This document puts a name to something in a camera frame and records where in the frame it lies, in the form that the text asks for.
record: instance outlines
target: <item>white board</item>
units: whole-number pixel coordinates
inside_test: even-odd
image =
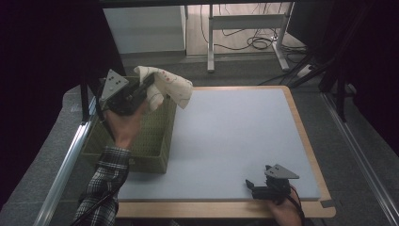
[[[195,90],[178,107],[166,174],[131,172],[120,200],[248,200],[280,164],[302,200],[320,191],[282,89]]]

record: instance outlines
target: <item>plaid shirt sleeve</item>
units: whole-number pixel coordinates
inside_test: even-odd
[[[114,190],[129,173],[130,151],[118,147],[105,147],[96,171],[88,182],[86,190],[79,200],[80,205],[74,220],[83,215],[92,205],[96,204],[108,192]],[[114,225],[118,212],[118,192],[112,199],[104,202],[94,210],[80,225]]]

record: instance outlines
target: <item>black curtain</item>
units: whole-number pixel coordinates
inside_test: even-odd
[[[399,1],[375,1],[349,46],[348,82],[359,111],[399,155]]]
[[[51,131],[64,93],[81,78],[125,75],[103,10],[95,2],[0,3],[1,206]]]

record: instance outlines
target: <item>aluminum rail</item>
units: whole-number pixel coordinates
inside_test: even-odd
[[[89,113],[93,114],[95,109],[95,99],[90,103]],[[47,194],[46,199],[44,200],[43,205],[39,211],[39,214],[35,220],[33,225],[35,226],[44,226],[49,225],[53,214],[56,210],[56,206],[61,198],[62,193],[64,192],[65,185],[67,184],[71,172],[73,170],[76,159],[78,158],[80,151],[82,150],[85,138],[88,134],[88,129],[90,128],[91,121],[82,123],[73,138],[72,144],[62,162],[62,165],[56,175],[56,178],[53,181],[53,184]]]
[[[338,116],[337,112],[335,111],[335,104],[332,100],[331,96],[323,93],[322,97],[327,104],[329,113],[331,114],[333,120],[338,126],[343,138],[345,139],[347,145],[351,153],[353,154],[356,162],[359,165],[361,172],[363,173],[369,187],[375,194],[375,197],[380,204],[383,212],[385,213],[388,221],[392,226],[399,225],[399,212],[393,201],[391,195],[387,191],[387,188],[381,183],[378,176],[376,175],[375,171],[373,170],[372,166],[370,165],[369,161],[367,160],[366,155],[362,151],[361,147],[359,146],[358,142],[356,141],[354,135],[352,134],[348,125],[341,120]]]

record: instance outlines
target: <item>gray floor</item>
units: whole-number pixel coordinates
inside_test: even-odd
[[[136,65],[154,66],[184,76],[195,86],[256,86],[281,74],[273,54],[262,56],[217,56],[215,73],[206,72],[206,58],[124,56],[126,71]],[[292,89],[296,107],[308,133],[311,145],[325,177],[337,209],[334,218],[312,219],[315,225],[390,225],[362,172],[328,111],[316,77],[297,89]],[[373,127],[361,116],[351,100],[345,102],[347,124],[372,167],[398,205],[399,159]],[[64,96],[63,109],[38,157],[0,213],[0,225],[32,225],[46,198],[56,173],[72,142],[81,120],[79,88]],[[51,225],[68,225],[76,209],[77,198],[92,173],[92,166],[78,158],[70,181],[56,208]],[[159,220],[136,220],[136,225],[160,225]],[[119,221],[119,225],[129,225]],[[192,219],[184,225],[246,225],[247,220]]]

